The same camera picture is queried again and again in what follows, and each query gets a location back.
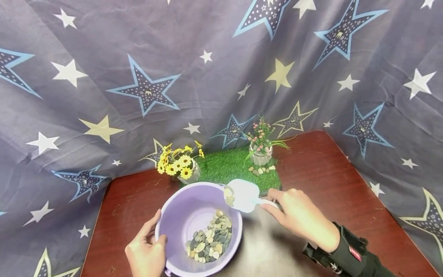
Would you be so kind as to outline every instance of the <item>potted plant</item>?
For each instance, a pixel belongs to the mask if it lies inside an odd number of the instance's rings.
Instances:
[[[249,154],[246,159],[250,158],[255,165],[262,166],[269,163],[272,159],[272,149],[274,145],[289,149],[285,143],[286,140],[269,139],[275,127],[267,124],[263,120],[263,117],[260,118],[259,123],[254,124],[253,128],[253,134],[251,134],[251,132],[246,134],[248,140],[251,142],[249,145]]]
[[[157,164],[157,171],[160,174],[166,173],[177,177],[186,185],[197,182],[200,179],[201,172],[194,158],[200,156],[204,159],[205,154],[203,153],[202,145],[196,140],[194,142],[196,145],[194,148],[186,145],[184,148],[172,150],[172,144],[163,147],[160,161]]]

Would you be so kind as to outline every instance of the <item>red label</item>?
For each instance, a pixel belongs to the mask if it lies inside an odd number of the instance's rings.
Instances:
[[[355,251],[354,248],[352,248],[351,246],[349,246],[349,252],[351,252],[351,254],[358,260],[361,261],[361,256],[360,253],[358,253],[357,251]]]

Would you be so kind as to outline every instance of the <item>brown table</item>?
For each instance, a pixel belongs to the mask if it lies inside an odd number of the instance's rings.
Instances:
[[[275,149],[284,190],[303,190],[329,219],[367,238],[369,250],[397,276],[438,276],[326,133],[302,134],[289,146],[291,152]],[[115,179],[81,276],[130,277],[124,247],[177,189],[176,182],[154,170]],[[304,241],[262,210],[256,209],[244,223],[236,256],[216,276],[333,276],[301,254]]]

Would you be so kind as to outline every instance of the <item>human hand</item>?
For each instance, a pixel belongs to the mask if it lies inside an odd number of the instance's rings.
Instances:
[[[315,243],[322,250],[334,252],[340,242],[340,232],[311,199],[294,188],[289,191],[269,189],[268,200],[277,200],[283,212],[269,204],[261,207],[295,235]]]
[[[152,228],[160,218],[159,209],[154,217],[148,220],[136,237],[126,246],[124,252],[131,267],[132,277],[160,277],[166,264],[166,235],[161,235],[155,242]]]

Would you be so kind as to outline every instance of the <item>green grass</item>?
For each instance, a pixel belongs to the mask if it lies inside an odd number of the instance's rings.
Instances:
[[[199,182],[211,182],[227,184],[233,179],[243,179],[255,183],[260,188],[260,195],[267,194],[268,189],[273,187],[281,188],[281,181],[276,170],[271,170],[269,173],[263,173],[260,176],[255,176],[249,172],[249,168],[253,166],[255,169],[259,167],[254,165],[250,159],[245,160],[248,155],[248,148],[237,148],[216,153],[211,153],[205,156],[205,159],[196,158],[198,165],[202,171]],[[276,160],[272,159],[265,168],[275,165]]]

